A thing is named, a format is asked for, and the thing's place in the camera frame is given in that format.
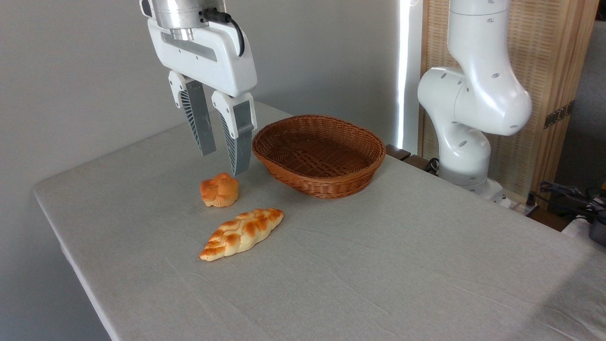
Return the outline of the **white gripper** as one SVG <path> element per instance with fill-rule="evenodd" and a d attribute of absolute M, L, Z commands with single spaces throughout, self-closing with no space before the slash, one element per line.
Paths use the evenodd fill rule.
<path fill-rule="evenodd" d="M 210 22 L 194 28 L 194 39 L 185 41 L 174 39 L 155 19 L 149 18 L 147 24 L 160 62 L 171 69 L 168 80 L 174 102 L 184 110 L 201 154 L 216 151 L 206 84 L 216 89 L 211 99 L 221 115 L 233 176 L 248 170 L 252 132 L 258 127 L 249 93 L 258 79 L 248 39 L 244 38 L 245 52 L 239 56 L 239 36 L 232 25 Z"/>

